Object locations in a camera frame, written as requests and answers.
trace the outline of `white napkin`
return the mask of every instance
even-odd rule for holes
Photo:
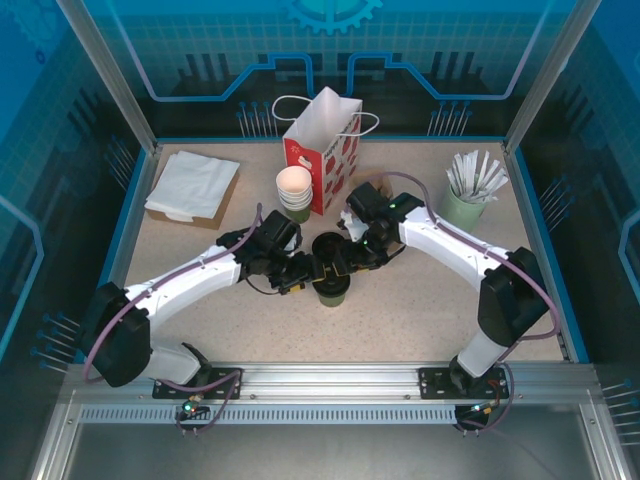
[[[171,155],[145,207],[172,220],[213,218],[239,164],[180,151]]]

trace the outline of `gear logo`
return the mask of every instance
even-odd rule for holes
[[[360,21],[373,18],[372,11],[382,7],[382,0],[284,0],[284,7],[300,27],[333,35],[336,30],[347,33],[350,27],[360,28]]]
[[[0,0],[0,13],[9,13],[36,48],[51,42],[58,26],[54,0]]]

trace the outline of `speckled countertop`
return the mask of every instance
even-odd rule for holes
[[[479,148],[502,159],[500,146],[427,142],[363,142],[362,167],[410,173],[425,182],[434,204],[447,185],[445,168],[456,152]],[[275,176],[284,167],[282,145],[165,145],[160,165],[179,150],[235,160],[240,178],[220,231],[156,221],[145,214],[127,284],[156,277],[202,253],[224,232],[247,227],[262,202],[266,212],[281,208]],[[392,179],[394,193],[419,196],[410,182]],[[347,190],[329,212],[312,214],[302,226],[303,248],[316,235],[336,230]],[[510,184],[500,200],[487,207],[473,232],[479,238],[515,249],[528,246]],[[257,286],[268,288],[266,279]],[[264,296],[244,282],[201,299],[162,325],[158,335],[192,343],[212,361],[232,362],[391,362],[448,361],[477,331],[477,293],[434,258],[409,249],[383,269],[353,276],[345,302],[327,308],[312,288],[281,296]],[[532,331],[550,328],[545,316]],[[520,345],[510,358],[560,360],[556,339]]]

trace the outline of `metal pole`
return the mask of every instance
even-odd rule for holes
[[[507,132],[507,152],[515,152],[522,142],[600,2],[601,0],[584,0],[576,3]]]
[[[138,142],[147,152],[153,152],[156,137],[84,3],[79,0],[57,2]]]

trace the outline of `glass panel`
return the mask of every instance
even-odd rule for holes
[[[377,134],[504,135],[574,0],[89,0],[160,137],[275,137],[329,86]],[[295,116],[302,104],[281,104]]]
[[[56,314],[86,308],[140,147],[55,2],[3,7],[0,458],[17,479],[55,403],[55,369],[74,355],[74,325]]]
[[[605,386],[640,382],[639,15],[634,0],[601,4],[522,143]]]

